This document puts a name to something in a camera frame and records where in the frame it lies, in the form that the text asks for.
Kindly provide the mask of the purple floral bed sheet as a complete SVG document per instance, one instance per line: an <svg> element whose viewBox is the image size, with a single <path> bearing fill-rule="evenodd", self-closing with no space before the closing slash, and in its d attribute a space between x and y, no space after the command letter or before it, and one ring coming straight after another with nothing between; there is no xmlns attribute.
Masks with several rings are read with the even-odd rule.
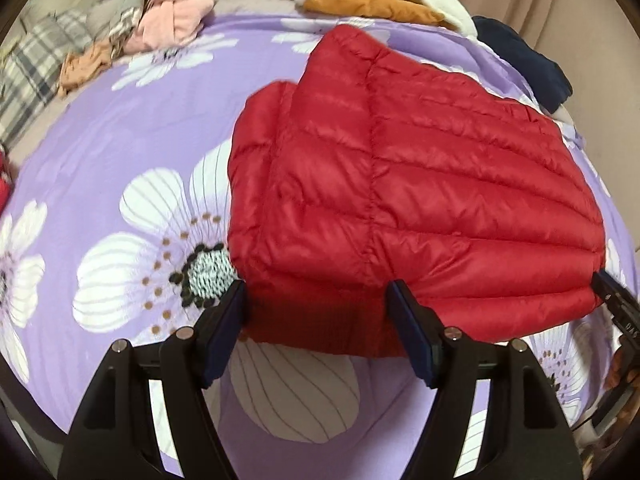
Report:
<svg viewBox="0 0 640 480"><path fill-rule="evenodd" d="M405 479L436 392L402 344L399 356L366 358L250 338L247 286L229 248L228 165L247 99L273 81L299 81L314 48L341 25L551 119L602 214L600 270L639 303L630 236L582 138L487 44L384 20L216 18L190 46L140 54L99 76L18 172L1 216L3 478L61 479L70 426L111 344L161 342L241 281L246 320L224 374L204 392L233 479ZM596 298L589 314L538 333L498 342L467 335L526 342L572 432L579 479L633 479L639 370L605 433L591 422L620 381L623 342ZM469 479L476 466L488 392L486 380L477 383L453 479Z"/></svg>

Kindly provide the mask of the folded red puffer jacket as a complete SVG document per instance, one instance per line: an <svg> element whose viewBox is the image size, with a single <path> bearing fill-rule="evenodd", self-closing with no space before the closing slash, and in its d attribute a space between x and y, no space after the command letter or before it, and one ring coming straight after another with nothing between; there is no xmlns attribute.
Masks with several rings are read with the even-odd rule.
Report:
<svg viewBox="0 0 640 480"><path fill-rule="evenodd" d="M0 145L0 212L6 208L14 188L6 149Z"/></svg>

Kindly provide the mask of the tan small garment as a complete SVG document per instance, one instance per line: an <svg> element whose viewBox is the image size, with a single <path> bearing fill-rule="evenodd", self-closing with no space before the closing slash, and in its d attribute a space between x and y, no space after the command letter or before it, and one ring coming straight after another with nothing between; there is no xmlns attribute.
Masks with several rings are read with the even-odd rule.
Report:
<svg viewBox="0 0 640 480"><path fill-rule="evenodd" d="M108 40L94 42L82 53L69 53L58 76L58 96L66 96L92 81L112 66L112 46Z"/></svg>

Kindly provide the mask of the grey striped garment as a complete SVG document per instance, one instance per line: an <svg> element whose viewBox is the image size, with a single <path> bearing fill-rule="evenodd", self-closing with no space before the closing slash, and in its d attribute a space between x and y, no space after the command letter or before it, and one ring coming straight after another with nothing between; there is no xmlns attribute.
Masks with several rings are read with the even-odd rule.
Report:
<svg viewBox="0 0 640 480"><path fill-rule="evenodd" d="M104 0L93 6L87 14L87 27L96 41L107 41L112 58L122 48L138 26L146 0Z"/></svg>

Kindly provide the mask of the pink folded garment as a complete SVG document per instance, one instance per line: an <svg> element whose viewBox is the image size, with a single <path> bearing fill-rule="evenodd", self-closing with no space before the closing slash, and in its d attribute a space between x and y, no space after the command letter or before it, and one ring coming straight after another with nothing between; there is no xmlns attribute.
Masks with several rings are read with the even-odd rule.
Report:
<svg viewBox="0 0 640 480"><path fill-rule="evenodd" d="M183 47L193 41L215 0L146 0L139 23L125 42L126 55Z"/></svg>

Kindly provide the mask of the plaid grey pillow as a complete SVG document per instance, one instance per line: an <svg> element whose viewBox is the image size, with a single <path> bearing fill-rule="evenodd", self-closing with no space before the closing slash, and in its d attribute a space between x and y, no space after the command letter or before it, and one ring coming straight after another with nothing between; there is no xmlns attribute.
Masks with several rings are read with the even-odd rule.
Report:
<svg viewBox="0 0 640 480"><path fill-rule="evenodd" d="M14 148L58 92L66 56L92 44L87 15L72 9L45 16L1 63L1 144Z"/></svg>

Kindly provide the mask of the orange folded garment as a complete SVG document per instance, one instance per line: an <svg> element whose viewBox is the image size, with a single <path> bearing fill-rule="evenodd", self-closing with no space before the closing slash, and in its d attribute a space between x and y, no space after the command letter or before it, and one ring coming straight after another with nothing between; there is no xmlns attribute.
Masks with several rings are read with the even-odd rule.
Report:
<svg viewBox="0 0 640 480"><path fill-rule="evenodd" d="M442 12L408 0L305 0L308 12L354 18L384 18L398 23L442 26L454 30Z"/></svg>

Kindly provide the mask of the red puffer jacket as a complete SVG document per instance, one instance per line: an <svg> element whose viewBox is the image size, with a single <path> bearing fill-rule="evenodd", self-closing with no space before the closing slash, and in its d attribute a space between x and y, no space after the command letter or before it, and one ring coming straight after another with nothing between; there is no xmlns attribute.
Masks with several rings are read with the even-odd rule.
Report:
<svg viewBox="0 0 640 480"><path fill-rule="evenodd" d="M14 188L6 149L0 145L0 212L6 208Z"/></svg>
<svg viewBox="0 0 640 480"><path fill-rule="evenodd" d="M299 81L247 99L228 175L258 342L399 356L395 280L488 342L597 307L604 223L559 127L360 28L335 27Z"/></svg>

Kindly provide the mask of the navy blue fleece garment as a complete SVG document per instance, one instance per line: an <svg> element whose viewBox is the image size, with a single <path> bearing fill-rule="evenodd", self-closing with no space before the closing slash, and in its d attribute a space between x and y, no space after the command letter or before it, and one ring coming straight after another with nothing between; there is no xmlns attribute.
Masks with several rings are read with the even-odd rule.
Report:
<svg viewBox="0 0 640 480"><path fill-rule="evenodd" d="M491 47L527 81L538 103L555 113L572 95L573 87L557 62L535 49L509 25L494 18L472 17L477 38Z"/></svg>

